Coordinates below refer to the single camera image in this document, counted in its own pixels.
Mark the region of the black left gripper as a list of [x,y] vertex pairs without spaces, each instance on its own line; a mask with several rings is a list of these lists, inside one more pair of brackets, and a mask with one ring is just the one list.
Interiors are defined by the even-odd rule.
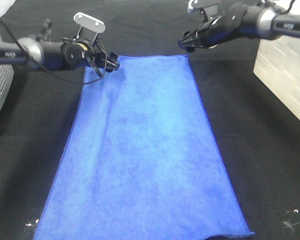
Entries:
[[114,53],[106,53],[102,44],[93,45],[88,40],[70,40],[63,39],[61,51],[66,67],[76,69],[79,67],[91,67],[99,72],[98,69],[103,69],[108,73],[118,71],[120,63],[119,56]]

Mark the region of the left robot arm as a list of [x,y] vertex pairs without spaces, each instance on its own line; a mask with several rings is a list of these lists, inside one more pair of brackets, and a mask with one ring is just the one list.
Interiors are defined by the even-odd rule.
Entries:
[[91,67],[99,76],[101,69],[117,71],[120,67],[118,55],[107,53],[98,39],[106,30],[105,24],[82,12],[76,13],[73,20],[79,25],[79,31],[72,39],[50,41],[52,21],[47,19],[38,35],[22,37],[16,43],[0,41],[0,65],[47,71]]

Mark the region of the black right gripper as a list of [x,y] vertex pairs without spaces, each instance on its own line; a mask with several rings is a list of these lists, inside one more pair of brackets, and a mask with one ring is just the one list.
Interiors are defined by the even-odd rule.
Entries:
[[195,49],[209,49],[240,37],[240,11],[230,10],[221,17],[202,22],[197,28],[184,33],[179,48],[187,53]]

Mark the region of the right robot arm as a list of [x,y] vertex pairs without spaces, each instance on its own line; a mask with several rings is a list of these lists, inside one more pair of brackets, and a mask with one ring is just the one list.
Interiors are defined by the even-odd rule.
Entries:
[[189,13],[200,13],[198,27],[183,33],[178,46],[193,53],[195,49],[209,49],[238,38],[276,40],[282,36],[300,39],[300,14],[276,5],[271,0],[260,0],[254,5],[234,3],[223,11],[220,0],[190,0]]

